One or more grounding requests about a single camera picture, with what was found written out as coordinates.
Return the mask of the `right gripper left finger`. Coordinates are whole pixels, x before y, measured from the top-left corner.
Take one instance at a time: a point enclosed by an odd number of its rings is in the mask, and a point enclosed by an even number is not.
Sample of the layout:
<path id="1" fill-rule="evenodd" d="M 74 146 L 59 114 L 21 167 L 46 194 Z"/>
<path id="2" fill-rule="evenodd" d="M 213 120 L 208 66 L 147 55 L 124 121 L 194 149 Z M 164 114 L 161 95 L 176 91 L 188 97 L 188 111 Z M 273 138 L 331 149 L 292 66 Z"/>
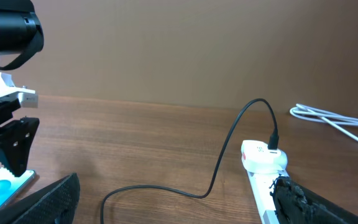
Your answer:
<path id="1" fill-rule="evenodd" d="M 0 224 L 72 224 L 79 200 L 74 172 L 0 210 Z"/>

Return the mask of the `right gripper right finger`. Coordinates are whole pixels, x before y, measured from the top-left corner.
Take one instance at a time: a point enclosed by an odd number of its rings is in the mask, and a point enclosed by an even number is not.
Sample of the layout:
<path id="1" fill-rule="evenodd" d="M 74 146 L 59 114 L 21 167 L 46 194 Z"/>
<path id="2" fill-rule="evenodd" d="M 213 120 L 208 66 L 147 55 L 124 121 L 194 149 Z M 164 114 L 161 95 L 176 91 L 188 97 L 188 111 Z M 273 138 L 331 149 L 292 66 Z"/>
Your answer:
<path id="1" fill-rule="evenodd" d="M 296 183 L 289 177 L 277 177 L 270 196 L 279 223 L 353 224 L 358 216 Z"/>

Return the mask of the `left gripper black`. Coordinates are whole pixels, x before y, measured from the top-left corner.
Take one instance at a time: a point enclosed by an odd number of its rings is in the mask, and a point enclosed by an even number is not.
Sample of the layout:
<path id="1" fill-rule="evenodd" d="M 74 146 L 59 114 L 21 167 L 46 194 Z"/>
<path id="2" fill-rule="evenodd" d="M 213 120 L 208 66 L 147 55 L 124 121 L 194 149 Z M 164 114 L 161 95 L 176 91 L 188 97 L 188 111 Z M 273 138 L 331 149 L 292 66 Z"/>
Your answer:
<path id="1" fill-rule="evenodd" d="M 0 100 L 0 124 L 13 118 L 12 113 L 20 108 L 18 99 Z M 23 117 L 0 127 L 0 163 L 14 177 L 27 170 L 29 152 L 40 120 Z"/>

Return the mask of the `Galaxy smartphone with teal screen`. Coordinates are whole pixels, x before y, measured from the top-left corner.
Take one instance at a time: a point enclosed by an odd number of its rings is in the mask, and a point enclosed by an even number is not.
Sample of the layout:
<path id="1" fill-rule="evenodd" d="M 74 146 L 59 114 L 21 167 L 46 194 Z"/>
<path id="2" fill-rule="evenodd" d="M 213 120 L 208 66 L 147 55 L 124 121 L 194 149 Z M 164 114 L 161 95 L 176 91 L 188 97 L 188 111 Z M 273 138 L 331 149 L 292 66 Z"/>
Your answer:
<path id="1" fill-rule="evenodd" d="M 0 168 L 0 210 L 16 198 L 35 176 L 35 170 L 26 170 L 20 177 L 15 177 L 7 169 Z"/>

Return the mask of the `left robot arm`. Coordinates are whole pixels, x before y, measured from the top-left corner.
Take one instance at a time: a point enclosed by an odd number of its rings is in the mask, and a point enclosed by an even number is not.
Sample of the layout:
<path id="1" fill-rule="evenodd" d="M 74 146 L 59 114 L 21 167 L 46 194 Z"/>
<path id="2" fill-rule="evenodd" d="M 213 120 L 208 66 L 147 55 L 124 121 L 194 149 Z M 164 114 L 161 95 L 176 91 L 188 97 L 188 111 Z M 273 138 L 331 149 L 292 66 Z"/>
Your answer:
<path id="1" fill-rule="evenodd" d="M 44 34 L 30 0 L 0 1 L 0 73 L 25 64 L 44 47 Z M 0 163 L 12 175 L 27 170 L 29 152 L 39 126 L 38 118 L 14 120 L 13 112 L 37 95 L 13 84 L 0 85 Z"/>

